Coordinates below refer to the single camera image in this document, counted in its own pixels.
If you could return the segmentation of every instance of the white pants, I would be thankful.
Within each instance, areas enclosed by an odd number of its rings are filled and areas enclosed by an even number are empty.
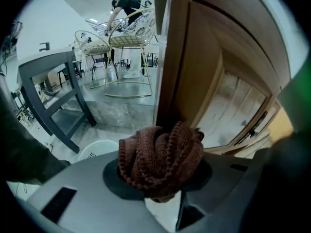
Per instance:
[[[121,57],[121,49],[115,49],[114,62],[117,63],[120,61]],[[122,60],[130,60],[132,72],[139,72],[141,66],[141,57],[140,57],[140,49],[124,49],[122,53]]]
[[[131,72],[140,72],[141,57],[140,49],[130,49]]]

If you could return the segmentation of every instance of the marble floor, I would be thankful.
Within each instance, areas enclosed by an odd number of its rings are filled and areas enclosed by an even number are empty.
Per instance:
[[[109,73],[113,73],[113,70],[111,70],[112,67],[108,68]],[[82,95],[85,99],[85,101],[91,101],[91,102],[109,102],[109,103],[126,103],[126,104],[139,104],[139,105],[150,105],[153,106],[155,104],[155,90],[156,90],[156,80],[157,80],[157,70],[156,68],[149,68],[150,71],[150,78],[151,78],[151,87],[152,87],[152,95],[148,97],[143,98],[114,98],[109,97],[105,95],[104,91],[104,82],[103,79],[105,77],[105,69],[103,67],[96,69],[96,79],[98,81],[93,81],[92,83],[89,83],[87,85],[84,85],[85,78],[86,83],[91,81],[88,78],[90,77],[89,72],[86,72],[86,75],[84,76],[82,74],[82,77],[77,77],[79,87],[81,89]],[[126,74],[126,70],[122,69],[121,77]],[[140,78],[137,79],[130,79],[125,80],[123,78],[120,79],[121,82],[124,81],[134,81],[134,82],[147,82],[148,78],[144,77],[142,73],[140,74]],[[58,87],[61,89],[57,97],[63,96],[65,93],[71,90],[71,87],[69,85],[69,82],[66,81],[66,83],[62,84],[63,87]],[[106,93],[109,94],[116,94],[116,95],[144,95],[150,93],[150,87],[147,84],[139,84],[139,83],[111,83],[107,86]]]
[[[125,139],[135,134],[134,129],[122,128],[115,126],[107,126],[96,124],[91,127],[89,123],[83,123],[75,132],[71,140],[80,147],[80,152],[83,151],[89,144],[97,140],[111,140],[119,143],[120,139]],[[76,154],[57,138],[52,143],[52,154],[60,159],[67,160],[72,164],[78,160],[79,154]]]

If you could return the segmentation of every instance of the black slot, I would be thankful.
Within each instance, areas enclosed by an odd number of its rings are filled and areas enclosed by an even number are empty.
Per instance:
[[[246,170],[248,168],[247,166],[243,166],[243,165],[240,165],[240,164],[232,164],[230,167],[233,168],[233,169],[242,171],[242,172],[246,172]]]
[[[76,190],[63,187],[44,207],[41,214],[52,222],[57,223],[76,192]]]
[[[178,229],[176,229],[176,231],[182,230],[183,228],[200,220],[202,217],[204,217],[204,215],[197,208],[192,206],[184,207],[179,225],[177,226]]]

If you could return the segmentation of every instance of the white wall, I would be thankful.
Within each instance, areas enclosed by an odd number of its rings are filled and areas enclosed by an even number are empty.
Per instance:
[[[8,84],[10,91],[15,91],[18,89],[17,85],[17,56],[10,56],[6,59],[7,73],[5,76],[6,82]]]
[[[23,23],[17,41],[17,59],[39,53],[39,45],[49,42],[50,49],[68,47],[77,30],[95,33],[82,17],[64,0],[30,0],[23,8],[19,21]]]
[[[280,30],[289,59],[291,78],[293,78],[302,67],[310,51],[308,40],[282,0],[261,1],[271,13]]]

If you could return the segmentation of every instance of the black shirt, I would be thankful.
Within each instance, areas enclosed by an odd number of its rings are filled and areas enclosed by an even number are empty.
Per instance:
[[[130,15],[133,12],[136,11],[136,10],[133,10],[131,8],[135,8],[135,9],[139,10],[140,3],[141,3],[141,0],[120,0],[118,2],[118,5],[116,6],[116,8],[120,7],[120,8],[122,8],[124,10],[126,15]],[[128,19],[128,25],[130,25],[133,21],[135,21],[140,16],[141,16],[141,13],[138,13],[138,14],[133,15],[132,17],[130,17]]]

